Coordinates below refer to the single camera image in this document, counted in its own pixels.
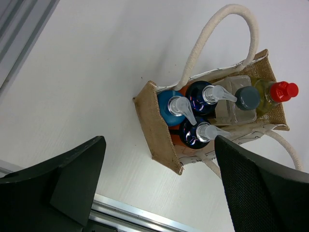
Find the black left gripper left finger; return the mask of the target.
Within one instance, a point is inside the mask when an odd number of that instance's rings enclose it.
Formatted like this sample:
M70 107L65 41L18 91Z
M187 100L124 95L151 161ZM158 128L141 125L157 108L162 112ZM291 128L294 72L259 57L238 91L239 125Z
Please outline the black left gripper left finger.
M80 232L106 151L103 136L0 179L2 232Z

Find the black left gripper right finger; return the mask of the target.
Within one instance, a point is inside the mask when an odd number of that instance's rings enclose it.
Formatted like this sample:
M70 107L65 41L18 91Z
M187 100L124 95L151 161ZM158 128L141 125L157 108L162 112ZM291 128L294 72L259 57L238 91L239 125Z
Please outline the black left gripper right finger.
M215 155L237 232L307 232L309 175L217 136Z

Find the clear square bottle grey cap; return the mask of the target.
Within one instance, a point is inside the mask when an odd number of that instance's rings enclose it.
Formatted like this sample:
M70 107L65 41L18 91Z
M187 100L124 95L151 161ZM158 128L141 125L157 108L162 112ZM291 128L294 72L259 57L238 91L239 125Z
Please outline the clear square bottle grey cap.
M214 83L224 87L237 98L236 102L219 100L215 108L215 118L210 122L216 126L243 125L255 122L257 119L256 108L260 104L260 94L252 86L247 75L227 77Z

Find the yellow bottle red cap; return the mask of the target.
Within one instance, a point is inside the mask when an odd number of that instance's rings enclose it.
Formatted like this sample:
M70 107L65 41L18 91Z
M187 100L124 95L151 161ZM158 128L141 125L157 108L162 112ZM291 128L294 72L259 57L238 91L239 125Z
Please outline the yellow bottle red cap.
M299 93L299 88L295 83L257 78L252 78L251 82L260 94L260 103L256 109L257 117L262 117L280 103L289 101Z

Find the dark blue pump bottle orange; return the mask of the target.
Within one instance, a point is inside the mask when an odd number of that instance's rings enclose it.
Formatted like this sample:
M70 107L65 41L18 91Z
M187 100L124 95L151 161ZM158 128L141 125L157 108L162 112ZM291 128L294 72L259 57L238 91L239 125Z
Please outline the dark blue pump bottle orange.
M220 100L236 102L237 97L220 85L212 85L207 81L197 81L191 84L186 92L193 112L198 115L212 113Z

